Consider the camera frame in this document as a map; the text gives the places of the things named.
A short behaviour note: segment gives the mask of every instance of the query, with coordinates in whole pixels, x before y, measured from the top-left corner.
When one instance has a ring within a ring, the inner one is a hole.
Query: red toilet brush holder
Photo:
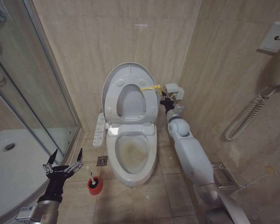
[[[87,182],[87,187],[90,194],[98,195],[103,189],[103,183],[97,176],[93,177],[93,180],[95,184],[92,182],[92,179],[89,179]]]

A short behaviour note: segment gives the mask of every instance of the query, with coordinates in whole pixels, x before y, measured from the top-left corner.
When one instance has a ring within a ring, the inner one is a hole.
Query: white toilet
[[[152,85],[156,82],[145,67],[123,63],[110,72],[103,87],[108,162],[130,187],[146,182],[156,163],[159,95],[155,89],[140,90]]]

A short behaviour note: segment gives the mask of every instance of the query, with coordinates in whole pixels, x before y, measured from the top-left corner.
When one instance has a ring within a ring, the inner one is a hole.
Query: shower drain
[[[108,162],[108,156],[99,156],[98,157],[98,162],[97,162],[97,167],[103,167],[103,166],[107,166],[107,162]]]
[[[14,148],[14,147],[15,147],[15,144],[14,144],[14,143],[10,143],[10,144],[8,144],[7,146],[5,146],[4,149],[5,149],[5,150],[10,150],[10,149],[12,149],[12,148]]]

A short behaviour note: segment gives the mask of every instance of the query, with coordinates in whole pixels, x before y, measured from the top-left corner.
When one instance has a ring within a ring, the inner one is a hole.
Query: shower enclosure
[[[46,181],[79,130],[29,1],[0,0],[0,217]]]

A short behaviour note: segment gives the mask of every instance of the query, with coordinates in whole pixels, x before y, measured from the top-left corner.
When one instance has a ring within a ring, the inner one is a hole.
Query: beige floor tile
[[[106,145],[102,145],[102,147],[94,147],[93,146],[93,135],[94,133],[85,133],[82,148],[84,152],[88,151],[104,151],[106,148]]]
[[[134,222],[116,223],[116,224],[134,224]]]
[[[102,155],[103,152],[98,152],[98,151],[84,152],[83,159],[82,159],[84,165],[78,172],[76,172],[70,179],[68,179],[67,182],[89,180],[89,172],[87,167],[90,167],[93,176],[100,176],[101,167],[97,167],[97,161],[98,161],[98,157]]]
[[[173,218],[156,218],[149,220],[138,220],[134,224],[174,224]]]
[[[154,175],[141,186],[133,187],[135,220],[172,217],[163,177]]]
[[[87,181],[67,182],[59,207],[58,224],[92,224],[97,196],[87,189]]]
[[[104,155],[108,155],[107,149],[105,149]],[[113,170],[111,168],[109,158],[108,158],[107,166],[102,167],[101,178],[102,179],[115,179],[116,178],[116,176],[113,173]]]
[[[103,190],[98,195],[94,223],[133,221],[132,188],[118,179],[103,180]]]
[[[195,214],[186,184],[181,174],[164,175],[173,217]]]
[[[162,175],[159,158],[157,158],[157,161],[155,162],[154,171],[151,175]]]
[[[170,138],[167,129],[157,130],[157,147],[170,146]]]
[[[196,215],[181,216],[174,218],[174,224],[199,224]]]
[[[158,156],[163,174],[179,174],[178,157],[173,147],[158,147]]]
[[[134,224],[153,224],[153,220],[150,219],[150,220],[138,220],[138,221],[135,221]]]
[[[153,219],[153,224],[174,224],[173,218],[157,218]]]

